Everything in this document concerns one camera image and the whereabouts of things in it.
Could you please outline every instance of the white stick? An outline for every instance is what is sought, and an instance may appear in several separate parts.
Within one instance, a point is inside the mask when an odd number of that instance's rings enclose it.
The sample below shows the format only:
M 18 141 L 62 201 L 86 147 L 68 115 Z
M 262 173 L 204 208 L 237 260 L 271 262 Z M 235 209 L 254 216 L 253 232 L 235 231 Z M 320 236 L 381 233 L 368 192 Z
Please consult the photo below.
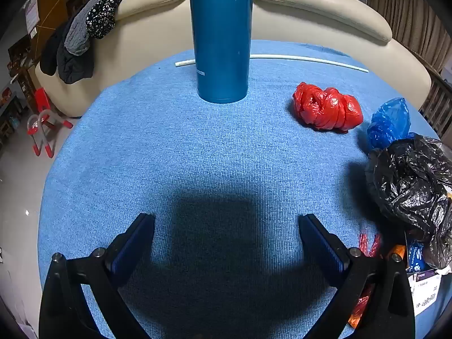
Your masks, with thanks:
M 277 60 L 296 60 L 296 61 L 319 62 L 321 64 L 347 67 L 348 69 L 362 71 L 363 73 L 369 72 L 369 70 L 363 69 L 361 67 L 357 67 L 357 66 L 353 66 L 353 65 L 349 65 L 349 64 L 343 64 L 342 62 L 323 60 L 322 58 L 314 58 L 314 57 L 290 56 L 290 55 L 249 55 L 249 58 L 272 58 L 272 59 L 277 59 Z M 176 65 L 176 67 L 180 67 L 180 66 L 194 65 L 195 63 L 196 63 L 195 60 L 186 60 L 186 61 L 176 62 L 175 65 Z

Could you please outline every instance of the beige leather sofa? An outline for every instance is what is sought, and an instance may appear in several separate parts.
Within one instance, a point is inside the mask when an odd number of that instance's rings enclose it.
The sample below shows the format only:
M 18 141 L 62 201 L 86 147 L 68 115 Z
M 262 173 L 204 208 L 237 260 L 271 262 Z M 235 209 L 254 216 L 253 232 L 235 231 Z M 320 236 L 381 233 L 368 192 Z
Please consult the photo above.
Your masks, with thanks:
M 53 103 L 82 116 L 100 92 L 166 57 L 193 48 L 190 0 L 123 0 L 116 27 L 94 42 L 91 79 L 64 84 L 36 75 Z M 252 38 L 331 47 L 361 61 L 420 108 L 430 90 L 423 65 L 376 11 L 358 0 L 254 0 Z

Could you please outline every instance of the blue bottle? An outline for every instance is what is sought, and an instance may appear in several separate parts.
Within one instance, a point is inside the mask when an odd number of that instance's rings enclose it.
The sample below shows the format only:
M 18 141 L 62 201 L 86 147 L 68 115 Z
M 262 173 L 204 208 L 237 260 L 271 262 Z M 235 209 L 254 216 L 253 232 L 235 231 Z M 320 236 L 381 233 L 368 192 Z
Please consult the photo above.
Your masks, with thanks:
M 190 0 L 199 96 L 232 103 L 248 91 L 253 0 Z

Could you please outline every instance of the white floor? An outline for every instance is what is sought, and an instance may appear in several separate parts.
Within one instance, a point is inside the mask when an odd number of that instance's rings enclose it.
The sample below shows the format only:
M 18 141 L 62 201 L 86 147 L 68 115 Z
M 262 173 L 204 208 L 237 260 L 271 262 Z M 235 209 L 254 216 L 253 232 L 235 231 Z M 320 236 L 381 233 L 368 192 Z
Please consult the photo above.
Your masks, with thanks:
M 37 238 L 42 190 L 71 130 L 62 127 L 56 134 L 49 133 L 55 156 L 48 158 L 43 148 L 37 157 L 25 122 L 26 116 L 0 151 L 0 296 L 16 319 L 29 322 L 37 334 L 41 301 Z

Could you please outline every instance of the gray cloth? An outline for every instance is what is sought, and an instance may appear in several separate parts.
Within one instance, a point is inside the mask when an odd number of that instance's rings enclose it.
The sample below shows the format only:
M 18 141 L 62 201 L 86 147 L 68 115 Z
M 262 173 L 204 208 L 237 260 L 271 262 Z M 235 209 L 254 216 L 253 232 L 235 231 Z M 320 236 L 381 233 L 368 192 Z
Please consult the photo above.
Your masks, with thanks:
M 90 47 L 90 34 L 86 30 L 86 16 L 99 0 L 89 0 L 85 7 L 77 14 L 71 24 L 64 46 L 75 56 L 85 53 Z

